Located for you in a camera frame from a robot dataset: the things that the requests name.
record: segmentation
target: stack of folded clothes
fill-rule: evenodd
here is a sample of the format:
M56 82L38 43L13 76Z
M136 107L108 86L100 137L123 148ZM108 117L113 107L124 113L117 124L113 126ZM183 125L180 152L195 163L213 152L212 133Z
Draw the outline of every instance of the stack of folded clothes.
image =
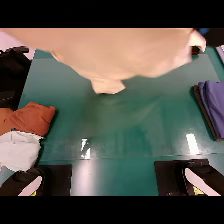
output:
M224 140L224 82L205 81L194 94L216 141Z
M56 108L34 102L12 111L0 108L0 168L27 171L36 162L40 139L49 131Z

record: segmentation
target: folded purple shirt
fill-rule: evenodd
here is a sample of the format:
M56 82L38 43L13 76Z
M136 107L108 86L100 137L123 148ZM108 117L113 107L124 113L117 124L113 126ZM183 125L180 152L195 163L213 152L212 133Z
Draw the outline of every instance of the folded purple shirt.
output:
M200 95L220 138L224 138L224 82L205 81L198 83Z

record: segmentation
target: white folded garment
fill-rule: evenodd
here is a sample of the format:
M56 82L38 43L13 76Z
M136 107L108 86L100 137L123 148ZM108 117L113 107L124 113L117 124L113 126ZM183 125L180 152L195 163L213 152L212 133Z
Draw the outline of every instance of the white folded garment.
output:
M27 171L37 160L43 137L20 131L0 136L0 164L12 171Z

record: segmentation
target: yellow sticker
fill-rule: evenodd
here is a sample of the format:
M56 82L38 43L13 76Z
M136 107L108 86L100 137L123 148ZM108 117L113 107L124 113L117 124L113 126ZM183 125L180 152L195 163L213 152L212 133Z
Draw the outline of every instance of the yellow sticker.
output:
M33 194L31 194L30 196L36 196L37 195L37 192L34 191Z
M194 189L194 194L195 195L199 195L199 194L204 194L204 192L202 192L201 190L199 190L197 187L193 186Z

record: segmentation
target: table surface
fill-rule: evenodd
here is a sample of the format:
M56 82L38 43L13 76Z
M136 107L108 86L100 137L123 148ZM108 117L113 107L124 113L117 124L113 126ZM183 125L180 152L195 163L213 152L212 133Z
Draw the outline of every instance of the table surface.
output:
M224 174L224 142L213 140L191 89L223 79L207 48L165 76L135 77L118 94L96 95L89 80L37 51L19 107L57 108L39 164L73 164L71 195L158 195L154 161L208 158Z

